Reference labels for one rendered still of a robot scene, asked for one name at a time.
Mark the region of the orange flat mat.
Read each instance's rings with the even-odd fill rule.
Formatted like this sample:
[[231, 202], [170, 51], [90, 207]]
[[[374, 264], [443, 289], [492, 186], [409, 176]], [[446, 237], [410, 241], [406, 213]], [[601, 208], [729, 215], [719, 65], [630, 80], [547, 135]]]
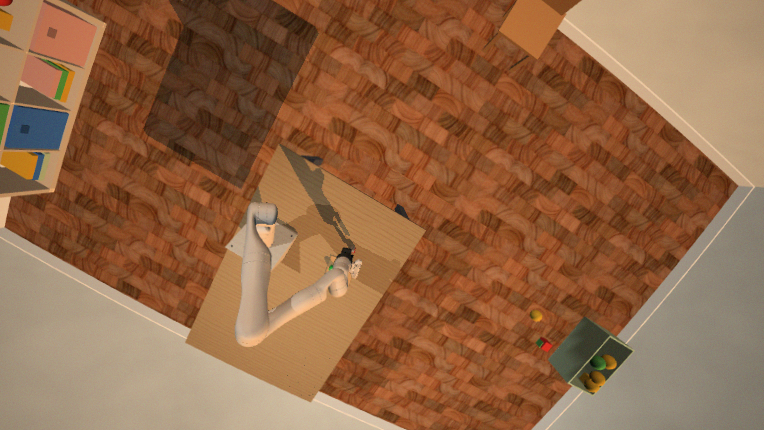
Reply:
[[[328, 270], [328, 269], [329, 269], [329, 267], [330, 267], [331, 265], [334, 265], [334, 261], [335, 261], [335, 259], [336, 259], [336, 258], [337, 258], [337, 257], [331, 256], [331, 258], [330, 258], [330, 261], [329, 261], [329, 265], [328, 265], [328, 268], [327, 268], [327, 271], [326, 271], [326, 273], [329, 271], [329, 270]], [[349, 272], [349, 274], [348, 274], [348, 286], [349, 286], [349, 284], [350, 284], [351, 278], [352, 278], [352, 277], [351, 277], [351, 273]]]

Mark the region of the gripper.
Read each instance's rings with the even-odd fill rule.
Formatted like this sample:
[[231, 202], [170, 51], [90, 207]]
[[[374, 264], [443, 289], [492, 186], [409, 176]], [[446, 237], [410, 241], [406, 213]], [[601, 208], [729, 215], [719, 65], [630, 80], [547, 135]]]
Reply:
[[361, 259], [357, 259], [355, 262], [352, 262], [354, 255], [351, 255], [351, 252], [354, 252], [354, 251], [355, 251], [355, 247], [353, 246], [351, 246], [351, 249], [344, 247], [341, 253], [337, 256], [337, 258], [334, 261], [334, 265], [337, 262], [345, 262], [349, 266], [349, 272], [351, 273], [352, 278], [356, 278], [358, 276], [359, 270], [362, 265]]

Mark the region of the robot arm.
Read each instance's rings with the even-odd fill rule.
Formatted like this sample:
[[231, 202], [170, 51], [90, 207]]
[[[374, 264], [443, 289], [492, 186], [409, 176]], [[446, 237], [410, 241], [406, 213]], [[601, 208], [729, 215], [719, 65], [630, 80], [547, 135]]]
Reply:
[[273, 203], [252, 202], [248, 207], [241, 267], [242, 296], [235, 323], [235, 338], [245, 347], [259, 344], [289, 320], [324, 301], [327, 288], [334, 297], [343, 296], [348, 289], [349, 266], [337, 262], [317, 282], [268, 311], [272, 259], [269, 247], [274, 242], [277, 216], [278, 209]]

